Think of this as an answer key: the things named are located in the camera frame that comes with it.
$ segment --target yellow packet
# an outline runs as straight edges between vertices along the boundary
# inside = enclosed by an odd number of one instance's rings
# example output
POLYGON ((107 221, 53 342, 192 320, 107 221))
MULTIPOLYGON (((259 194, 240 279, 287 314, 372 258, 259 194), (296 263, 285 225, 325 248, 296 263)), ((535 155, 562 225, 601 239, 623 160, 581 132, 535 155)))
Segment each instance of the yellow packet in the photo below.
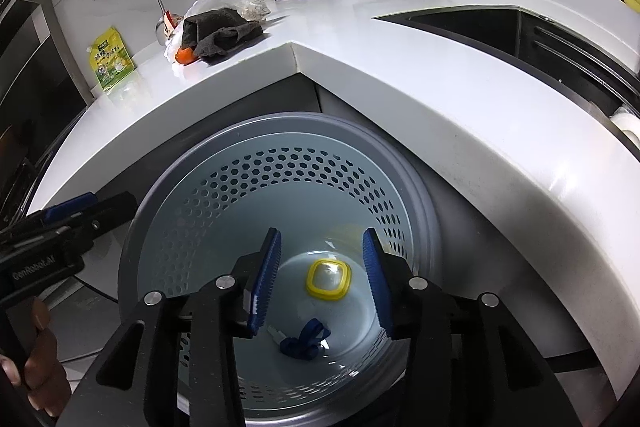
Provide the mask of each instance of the yellow packet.
POLYGON ((88 51, 89 64, 104 90, 111 89, 136 69, 120 34, 114 27, 95 39, 88 51))

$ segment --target gray bowl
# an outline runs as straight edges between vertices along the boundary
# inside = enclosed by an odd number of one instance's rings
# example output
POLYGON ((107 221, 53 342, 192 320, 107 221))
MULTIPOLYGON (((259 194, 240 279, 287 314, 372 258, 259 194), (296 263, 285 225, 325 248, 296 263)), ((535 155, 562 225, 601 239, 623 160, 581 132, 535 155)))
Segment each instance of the gray bowl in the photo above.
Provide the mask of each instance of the gray bowl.
MULTIPOLYGON (((362 260, 362 233, 415 274, 438 281, 440 236, 424 184, 371 131, 317 113, 274 114, 229 127, 178 159, 149 191, 132 222, 118 276, 126 317, 148 291, 197 291, 257 251, 269 227, 282 232, 282 261, 265 326, 236 339, 247 425, 327 426, 368 405, 404 371, 408 345, 378 324, 362 260), (316 259, 352 270, 349 292, 323 301, 305 289, 316 259), (278 350, 311 318, 330 330, 310 362, 278 350)), ((178 373, 188 398, 189 338, 178 373)))

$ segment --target gray cloth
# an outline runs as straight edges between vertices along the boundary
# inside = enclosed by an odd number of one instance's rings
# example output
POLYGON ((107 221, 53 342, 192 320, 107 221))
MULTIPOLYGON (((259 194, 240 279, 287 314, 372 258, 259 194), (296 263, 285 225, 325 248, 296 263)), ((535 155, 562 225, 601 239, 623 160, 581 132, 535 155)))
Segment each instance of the gray cloth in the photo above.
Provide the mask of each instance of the gray cloth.
POLYGON ((215 62, 261 35, 259 22, 248 22, 237 11, 222 8, 185 19, 182 48, 192 48, 196 57, 215 62))

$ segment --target human hand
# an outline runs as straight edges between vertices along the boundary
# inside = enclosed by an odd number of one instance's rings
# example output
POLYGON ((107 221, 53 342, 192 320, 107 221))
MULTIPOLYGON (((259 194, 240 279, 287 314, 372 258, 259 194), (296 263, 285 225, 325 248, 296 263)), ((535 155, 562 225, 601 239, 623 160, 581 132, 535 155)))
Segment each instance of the human hand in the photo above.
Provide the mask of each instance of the human hand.
MULTIPOLYGON (((34 409, 44 409, 50 416, 62 414, 71 398, 71 387, 66 381, 65 368, 58 362, 58 341, 49 326, 49 310, 40 299, 34 299, 31 309, 33 324, 38 330, 38 338, 31 355, 24 365, 24 380, 29 387, 29 402, 34 409)), ((20 373, 15 363, 0 355, 2 369, 11 383, 20 386, 20 373)))

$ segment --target yellow lid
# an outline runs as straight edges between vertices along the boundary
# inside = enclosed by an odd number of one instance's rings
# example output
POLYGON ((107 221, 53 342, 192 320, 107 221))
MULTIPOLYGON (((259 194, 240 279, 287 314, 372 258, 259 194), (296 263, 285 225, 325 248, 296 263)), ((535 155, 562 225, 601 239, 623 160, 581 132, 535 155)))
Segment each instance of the yellow lid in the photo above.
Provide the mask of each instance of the yellow lid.
POLYGON ((337 259, 318 259, 306 274, 306 291, 325 301, 338 301, 349 291, 351 267, 337 259))

